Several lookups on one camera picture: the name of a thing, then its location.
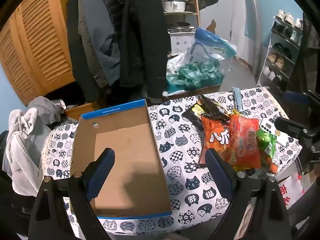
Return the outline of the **red orange snack bag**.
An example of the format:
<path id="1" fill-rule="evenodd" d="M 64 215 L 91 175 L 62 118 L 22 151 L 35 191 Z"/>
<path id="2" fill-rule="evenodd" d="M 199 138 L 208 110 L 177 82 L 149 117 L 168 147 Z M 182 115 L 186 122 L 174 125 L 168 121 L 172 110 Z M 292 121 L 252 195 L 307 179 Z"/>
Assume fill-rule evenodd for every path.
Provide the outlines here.
<path id="1" fill-rule="evenodd" d="M 230 119 L 230 143 L 227 162 L 240 168 L 261 168 L 257 143 L 258 119 L 232 115 Z"/>

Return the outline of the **white red paper sign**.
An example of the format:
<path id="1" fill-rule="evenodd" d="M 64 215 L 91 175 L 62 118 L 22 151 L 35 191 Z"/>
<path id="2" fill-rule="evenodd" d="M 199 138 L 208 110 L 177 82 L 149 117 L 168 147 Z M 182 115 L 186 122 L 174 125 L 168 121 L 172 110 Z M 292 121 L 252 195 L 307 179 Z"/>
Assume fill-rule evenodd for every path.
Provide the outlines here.
<path id="1" fill-rule="evenodd" d="M 301 175 L 295 173 L 278 184 L 287 209 L 295 204 L 295 202 L 304 194 L 300 179 Z"/>

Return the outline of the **grey fleece clothing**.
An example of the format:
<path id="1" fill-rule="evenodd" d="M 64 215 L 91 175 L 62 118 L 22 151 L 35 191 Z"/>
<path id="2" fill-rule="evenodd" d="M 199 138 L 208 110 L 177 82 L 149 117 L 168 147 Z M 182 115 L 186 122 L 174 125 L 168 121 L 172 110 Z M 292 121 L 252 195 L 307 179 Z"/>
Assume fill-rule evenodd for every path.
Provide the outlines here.
<path id="1" fill-rule="evenodd" d="M 15 109 L 8 119 L 8 135 L 2 171 L 11 179 L 15 193 L 36 196 L 41 185 L 41 151 L 50 132 L 49 125 L 60 122 L 64 113 L 59 100 L 39 96 L 27 109 Z"/>

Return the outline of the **orange octopus chip bag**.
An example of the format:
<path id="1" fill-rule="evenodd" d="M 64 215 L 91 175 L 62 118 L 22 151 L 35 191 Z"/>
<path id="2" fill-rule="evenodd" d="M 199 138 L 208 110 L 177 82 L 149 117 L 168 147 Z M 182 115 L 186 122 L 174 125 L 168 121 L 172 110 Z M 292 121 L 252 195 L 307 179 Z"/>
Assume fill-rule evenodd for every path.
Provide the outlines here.
<path id="1" fill-rule="evenodd" d="M 230 141 L 229 122 L 212 120 L 206 116 L 201 116 L 204 129 L 203 150 L 199 158 L 199 164 L 205 165 L 204 155 L 206 150 L 213 148 L 223 159 Z"/>

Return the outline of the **green snack bag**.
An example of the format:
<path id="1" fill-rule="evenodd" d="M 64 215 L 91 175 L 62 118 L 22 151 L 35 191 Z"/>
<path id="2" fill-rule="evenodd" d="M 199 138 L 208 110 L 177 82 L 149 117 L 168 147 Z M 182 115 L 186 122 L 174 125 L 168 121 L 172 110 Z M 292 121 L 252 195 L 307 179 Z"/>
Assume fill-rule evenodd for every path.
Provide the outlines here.
<path id="1" fill-rule="evenodd" d="M 260 160 L 264 167 L 272 174 L 277 174 L 278 165 L 276 164 L 276 136 L 265 132 L 262 129 L 257 131 L 257 143 L 260 153 Z"/>

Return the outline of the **white appliance with pot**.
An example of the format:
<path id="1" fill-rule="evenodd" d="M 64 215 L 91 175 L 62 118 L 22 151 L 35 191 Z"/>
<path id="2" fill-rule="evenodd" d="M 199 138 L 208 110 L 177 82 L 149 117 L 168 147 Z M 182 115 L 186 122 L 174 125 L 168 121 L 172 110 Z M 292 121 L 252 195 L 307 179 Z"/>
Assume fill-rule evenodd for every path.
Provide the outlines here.
<path id="1" fill-rule="evenodd" d="M 171 42 L 170 55 L 186 53 L 195 40 L 196 28 L 186 22 L 177 22 L 168 25 L 168 34 Z"/>

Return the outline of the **shoe rack with shoes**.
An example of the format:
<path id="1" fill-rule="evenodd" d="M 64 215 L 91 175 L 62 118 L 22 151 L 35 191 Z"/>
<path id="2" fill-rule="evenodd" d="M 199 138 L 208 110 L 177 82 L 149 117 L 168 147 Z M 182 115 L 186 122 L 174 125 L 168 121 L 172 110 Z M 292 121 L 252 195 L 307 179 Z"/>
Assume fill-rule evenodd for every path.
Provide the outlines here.
<path id="1" fill-rule="evenodd" d="M 257 85 L 282 92 L 290 87 L 291 75 L 300 52 L 303 21 L 279 10 L 273 17 L 271 36 Z"/>

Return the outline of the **blue white plastic bag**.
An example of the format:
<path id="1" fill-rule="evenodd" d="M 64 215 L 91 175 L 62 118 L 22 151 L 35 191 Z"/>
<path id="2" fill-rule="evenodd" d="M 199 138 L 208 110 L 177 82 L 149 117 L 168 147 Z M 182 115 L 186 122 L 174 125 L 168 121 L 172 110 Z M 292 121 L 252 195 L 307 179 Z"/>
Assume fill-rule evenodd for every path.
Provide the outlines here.
<path id="1" fill-rule="evenodd" d="M 236 55 L 237 47 L 220 36 L 203 28 L 196 28 L 194 43 L 188 51 L 191 61 L 225 60 Z"/>

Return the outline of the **black noodle snack bag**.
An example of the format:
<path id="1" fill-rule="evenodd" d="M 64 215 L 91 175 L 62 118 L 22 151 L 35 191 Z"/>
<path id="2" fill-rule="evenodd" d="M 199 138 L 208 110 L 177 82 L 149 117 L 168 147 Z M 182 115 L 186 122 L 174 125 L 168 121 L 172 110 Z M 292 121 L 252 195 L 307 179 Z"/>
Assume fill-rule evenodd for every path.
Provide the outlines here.
<path id="1" fill-rule="evenodd" d="M 182 117 L 188 119 L 200 132 L 203 131 L 202 116 L 214 121 L 229 122 L 230 120 L 227 111 L 217 101 L 203 94 L 182 113 Z"/>

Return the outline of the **teal box with tissue paper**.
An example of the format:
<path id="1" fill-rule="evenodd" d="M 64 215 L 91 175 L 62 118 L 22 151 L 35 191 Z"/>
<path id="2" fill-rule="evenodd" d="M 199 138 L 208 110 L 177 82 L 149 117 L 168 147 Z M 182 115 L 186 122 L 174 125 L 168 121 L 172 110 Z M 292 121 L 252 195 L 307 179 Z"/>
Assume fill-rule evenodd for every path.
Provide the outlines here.
<path id="1" fill-rule="evenodd" d="M 217 60 L 188 63 L 167 74 L 169 94 L 180 90 L 192 91 L 214 85 L 221 85 L 225 75 Z"/>

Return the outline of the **blue cardboard shoe box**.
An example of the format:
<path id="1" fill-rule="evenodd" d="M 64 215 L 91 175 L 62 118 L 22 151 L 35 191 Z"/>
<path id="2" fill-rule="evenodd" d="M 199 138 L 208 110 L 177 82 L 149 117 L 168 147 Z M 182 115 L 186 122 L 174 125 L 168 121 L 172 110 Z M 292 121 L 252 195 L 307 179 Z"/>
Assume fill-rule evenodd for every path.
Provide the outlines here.
<path id="1" fill-rule="evenodd" d="M 104 149 L 114 165 L 91 201 L 100 218 L 138 219 L 171 214 L 162 162 L 145 100 L 83 114 L 74 136 L 71 173 L 83 171 Z"/>

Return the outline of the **silver blue snack bar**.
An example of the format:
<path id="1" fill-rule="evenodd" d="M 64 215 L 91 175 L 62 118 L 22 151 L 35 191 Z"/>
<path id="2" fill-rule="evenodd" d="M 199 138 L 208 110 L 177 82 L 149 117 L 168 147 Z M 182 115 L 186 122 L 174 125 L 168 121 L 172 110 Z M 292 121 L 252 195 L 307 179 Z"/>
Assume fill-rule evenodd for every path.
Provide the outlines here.
<path id="1" fill-rule="evenodd" d="M 243 111 L 242 96 L 239 88 L 233 87 L 233 98 L 235 103 L 235 109 L 239 112 Z"/>

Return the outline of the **dark hanging jackets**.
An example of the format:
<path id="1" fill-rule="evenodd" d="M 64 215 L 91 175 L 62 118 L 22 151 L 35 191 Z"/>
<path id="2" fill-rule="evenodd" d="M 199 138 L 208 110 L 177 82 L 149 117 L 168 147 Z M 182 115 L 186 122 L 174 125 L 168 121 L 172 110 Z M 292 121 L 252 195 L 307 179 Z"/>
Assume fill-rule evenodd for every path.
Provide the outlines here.
<path id="1" fill-rule="evenodd" d="M 162 0 L 68 0 L 67 37 L 86 101 L 162 101 L 171 50 Z"/>

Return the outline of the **cat pattern tablecloth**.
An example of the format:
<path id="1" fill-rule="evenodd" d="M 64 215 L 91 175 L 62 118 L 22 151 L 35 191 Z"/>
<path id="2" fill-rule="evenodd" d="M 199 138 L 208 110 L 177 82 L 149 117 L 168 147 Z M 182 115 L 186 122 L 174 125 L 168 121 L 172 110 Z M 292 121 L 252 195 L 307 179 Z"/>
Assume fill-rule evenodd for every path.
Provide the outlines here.
<path id="1" fill-rule="evenodd" d="M 171 214 L 138 219 L 99 218 L 106 232 L 121 235 L 169 232 L 189 228 L 222 215 L 228 201 L 221 196 L 207 168 L 197 163 L 204 135 L 182 113 L 196 102 L 189 96 L 148 106 L 159 158 L 167 182 Z M 42 150 L 42 172 L 54 179 L 72 175 L 74 136 L 78 124 L 54 129 Z"/>

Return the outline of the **white cooking pot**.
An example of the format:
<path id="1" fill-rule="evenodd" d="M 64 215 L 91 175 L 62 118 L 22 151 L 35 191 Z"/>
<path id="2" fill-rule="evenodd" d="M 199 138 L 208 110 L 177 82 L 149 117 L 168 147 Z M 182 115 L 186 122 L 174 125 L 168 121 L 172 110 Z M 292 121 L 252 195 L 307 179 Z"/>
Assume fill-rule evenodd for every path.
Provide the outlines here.
<path id="1" fill-rule="evenodd" d="M 165 12 L 185 12 L 185 2 L 178 0 L 167 0 L 163 2 Z"/>

